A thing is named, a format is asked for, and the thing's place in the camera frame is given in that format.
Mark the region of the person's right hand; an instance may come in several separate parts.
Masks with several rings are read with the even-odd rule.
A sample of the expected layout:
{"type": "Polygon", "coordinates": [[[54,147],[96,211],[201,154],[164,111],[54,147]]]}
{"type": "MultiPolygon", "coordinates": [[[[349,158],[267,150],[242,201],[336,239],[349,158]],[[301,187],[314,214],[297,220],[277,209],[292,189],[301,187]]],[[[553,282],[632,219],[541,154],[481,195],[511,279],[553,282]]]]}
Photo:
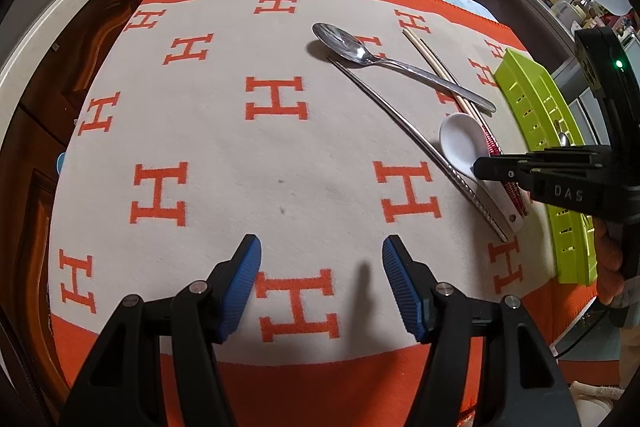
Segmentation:
{"type": "Polygon", "coordinates": [[[594,218],[594,248],[597,255],[597,292],[601,303],[608,306],[624,289],[625,279],[620,274],[623,255],[620,246],[608,233],[604,221],[594,218]]]}

